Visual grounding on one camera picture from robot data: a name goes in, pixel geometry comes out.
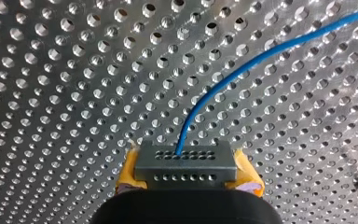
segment hole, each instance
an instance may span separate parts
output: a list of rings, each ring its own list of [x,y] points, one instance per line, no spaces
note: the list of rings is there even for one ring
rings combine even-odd
[[[14,40],[17,40],[17,41],[21,41],[24,39],[24,34],[22,33],[21,30],[19,30],[17,28],[10,29],[10,36],[11,36],[11,38],[13,38]]]
[[[183,0],[173,0],[172,2],[179,7],[185,4],[185,1]]]
[[[0,91],[5,91],[6,89],[7,86],[4,83],[0,82]]]
[[[188,175],[182,175],[182,176],[181,176],[181,179],[182,179],[183,181],[187,181],[187,180],[188,180]]]
[[[145,8],[147,10],[149,10],[149,11],[155,11],[156,10],[155,6],[153,6],[152,4],[146,4]]]
[[[75,56],[77,56],[77,57],[81,57],[81,56],[83,56],[85,53],[86,53],[86,51],[85,51],[85,49],[82,47],[82,46],[80,46],[80,45],[74,45],[73,47],[72,47],[72,52],[75,54]]]
[[[49,58],[50,58],[51,60],[53,60],[53,61],[58,61],[58,60],[62,57],[62,55],[60,54],[60,52],[57,51],[56,49],[50,49],[50,50],[48,51],[48,56],[49,56]]]
[[[190,176],[190,180],[191,181],[196,181],[198,179],[198,176],[197,175],[191,175]]]
[[[208,175],[208,179],[214,181],[216,180],[216,175]]]
[[[20,0],[20,4],[22,7],[31,9],[34,7],[34,0]]]
[[[20,88],[20,89],[25,89],[28,87],[28,83],[27,81],[25,81],[24,79],[22,78],[18,78],[16,80],[16,85]]]
[[[89,14],[87,16],[87,23],[92,27],[99,26],[101,24],[101,18],[96,14]]]
[[[33,55],[33,53],[26,53],[24,55],[24,59],[28,64],[36,64],[37,58]]]
[[[214,22],[210,22],[210,23],[208,23],[207,25],[206,25],[209,29],[214,29],[214,28],[216,28],[216,23],[214,23]]]
[[[75,25],[72,21],[68,20],[68,19],[62,19],[61,20],[61,28],[65,31],[65,32],[71,32],[75,29]]]
[[[7,14],[8,7],[4,0],[0,0],[0,14]]]
[[[2,65],[6,68],[12,68],[14,67],[14,61],[11,58],[5,57],[2,58]]]
[[[34,30],[36,31],[36,33],[40,36],[46,36],[48,35],[48,27],[42,23],[37,23],[34,26]]]
[[[128,16],[127,11],[124,10],[123,8],[116,9],[116,11],[115,11],[115,19],[117,21],[123,22],[124,20],[127,19],[127,16]]]

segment blue cable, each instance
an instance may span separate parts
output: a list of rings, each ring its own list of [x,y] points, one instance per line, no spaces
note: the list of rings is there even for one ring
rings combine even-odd
[[[179,141],[176,145],[175,154],[181,155],[183,146],[185,145],[186,135],[187,135],[187,129],[191,124],[191,121],[197,116],[199,111],[204,107],[204,105],[212,98],[215,94],[217,94],[219,91],[221,91],[228,83],[230,83],[232,80],[234,80],[236,77],[238,77],[240,74],[248,71],[255,65],[264,62],[269,57],[282,52],[286,49],[290,49],[296,45],[303,44],[307,41],[310,41],[312,39],[315,39],[317,37],[320,37],[322,35],[325,35],[327,33],[330,33],[339,27],[358,21],[358,12],[355,12],[349,16],[343,17],[339,21],[335,21],[331,24],[328,24],[321,29],[311,32],[307,35],[302,35],[300,37],[296,37],[294,39],[288,40],[286,42],[281,43],[280,45],[277,45],[267,51],[264,51],[263,53],[255,56],[252,60],[249,62],[243,64],[241,67],[239,67],[237,70],[235,70],[233,73],[225,77],[223,80],[218,82],[216,85],[214,85],[205,95],[203,95],[196,105],[191,109],[190,113],[187,115],[185,123],[183,124],[182,130],[180,132]]]

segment perforated metal sheet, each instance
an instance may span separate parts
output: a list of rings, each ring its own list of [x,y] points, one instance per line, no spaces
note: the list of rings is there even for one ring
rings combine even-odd
[[[358,1],[0,0],[0,223],[86,223],[128,139],[172,144],[200,95]],[[188,143],[243,147],[288,223],[358,223],[358,22],[243,74]]]

